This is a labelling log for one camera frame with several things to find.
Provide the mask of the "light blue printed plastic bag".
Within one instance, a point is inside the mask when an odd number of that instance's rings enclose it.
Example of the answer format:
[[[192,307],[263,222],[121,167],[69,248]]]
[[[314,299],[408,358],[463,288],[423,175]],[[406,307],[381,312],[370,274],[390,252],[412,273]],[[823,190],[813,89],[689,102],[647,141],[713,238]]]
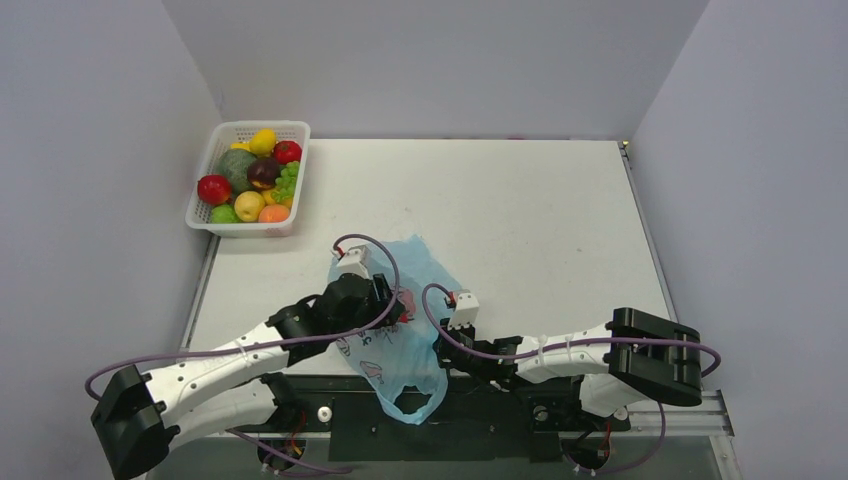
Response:
[[[431,255],[418,236],[388,242],[398,262],[399,288],[415,295],[412,321],[361,332],[335,341],[346,363],[372,386],[383,412],[410,425],[421,425],[441,405],[448,391],[447,372],[438,366],[433,343],[438,334],[421,306],[424,286],[438,283],[449,290],[461,288]]]

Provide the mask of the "dark purple fake fruit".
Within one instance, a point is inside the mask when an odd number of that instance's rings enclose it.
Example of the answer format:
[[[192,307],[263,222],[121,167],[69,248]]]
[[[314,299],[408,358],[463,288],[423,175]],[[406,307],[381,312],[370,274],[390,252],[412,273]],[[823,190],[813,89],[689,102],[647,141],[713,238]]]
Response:
[[[258,158],[248,167],[247,180],[253,189],[268,190],[276,185],[280,173],[280,165],[274,158]]]

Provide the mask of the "bright yellow fake lemon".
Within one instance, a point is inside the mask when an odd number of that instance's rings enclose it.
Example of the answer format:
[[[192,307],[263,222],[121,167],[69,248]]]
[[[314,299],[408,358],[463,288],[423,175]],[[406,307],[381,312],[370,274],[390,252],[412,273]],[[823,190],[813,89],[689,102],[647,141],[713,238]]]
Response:
[[[269,128],[258,130],[248,142],[248,149],[257,157],[270,157],[277,144],[276,133]]]

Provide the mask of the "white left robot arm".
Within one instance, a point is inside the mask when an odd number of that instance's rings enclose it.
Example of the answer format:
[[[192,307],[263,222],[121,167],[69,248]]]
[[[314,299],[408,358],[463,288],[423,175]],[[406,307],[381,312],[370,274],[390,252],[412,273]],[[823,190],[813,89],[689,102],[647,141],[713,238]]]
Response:
[[[170,365],[148,371],[138,360],[108,367],[91,423],[113,477],[134,479],[177,446],[228,428],[291,427],[298,402],[270,381],[340,338],[398,323],[398,294],[382,274],[344,273],[214,350],[170,354]]]

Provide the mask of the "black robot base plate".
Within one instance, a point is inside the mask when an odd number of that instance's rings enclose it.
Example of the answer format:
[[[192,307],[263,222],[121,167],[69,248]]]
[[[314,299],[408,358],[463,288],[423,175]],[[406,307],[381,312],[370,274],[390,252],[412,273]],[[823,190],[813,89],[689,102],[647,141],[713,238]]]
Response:
[[[386,414],[359,376],[274,375],[278,402],[270,420],[241,432],[298,441],[325,438],[329,458],[355,461],[555,462],[564,443],[588,448],[631,424],[578,408],[577,381],[560,379],[502,392],[469,377],[452,377],[438,408],[420,425]]]

